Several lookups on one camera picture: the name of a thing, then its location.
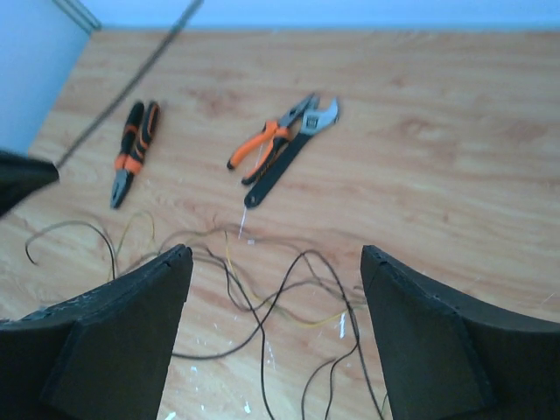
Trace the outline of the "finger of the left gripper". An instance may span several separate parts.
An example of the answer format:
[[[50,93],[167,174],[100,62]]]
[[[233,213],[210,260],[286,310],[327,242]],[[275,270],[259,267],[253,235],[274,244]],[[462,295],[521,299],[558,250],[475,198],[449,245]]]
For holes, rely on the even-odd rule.
[[[37,190],[59,181],[52,162],[1,151],[1,216]]]

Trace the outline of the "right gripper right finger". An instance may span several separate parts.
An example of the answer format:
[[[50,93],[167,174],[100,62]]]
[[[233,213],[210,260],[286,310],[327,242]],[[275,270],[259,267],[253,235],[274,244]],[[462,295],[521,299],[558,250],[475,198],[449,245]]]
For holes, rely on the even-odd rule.
[[[360,273],[394,418],[558,418],[558,323],[485,303],[372,245]]]

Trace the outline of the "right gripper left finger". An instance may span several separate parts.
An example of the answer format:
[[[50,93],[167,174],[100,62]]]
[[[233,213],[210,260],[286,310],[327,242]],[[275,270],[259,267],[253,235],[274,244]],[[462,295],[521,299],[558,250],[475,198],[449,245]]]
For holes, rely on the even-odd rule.
[[[60,304],[1,324],[3,419],[154,419],[193,271],[179,244]]]

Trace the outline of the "black zip tie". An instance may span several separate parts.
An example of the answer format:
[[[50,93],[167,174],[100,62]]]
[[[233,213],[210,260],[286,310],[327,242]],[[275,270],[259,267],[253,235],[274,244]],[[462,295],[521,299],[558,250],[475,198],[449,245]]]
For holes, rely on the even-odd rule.
[[[62,156],[54,164],[57,170],[60,170],[67,160],[88,140],[88,138],[111,116],[119,105],[129,96],[136,88],[141,79],[152,69],[160,57],[165,53],[174,39],[182,32],[188,22],[200,9],[204,3],[203,0],[191,1],[183,10],[178,20],[173,24],[171,29],[159,42],[157,47],[152,51],[146,61],[138,68],[136,73],[129,79],[123,89],[116,97],[104,108],[104,110],[78,135],[71,146],[62,154]]]

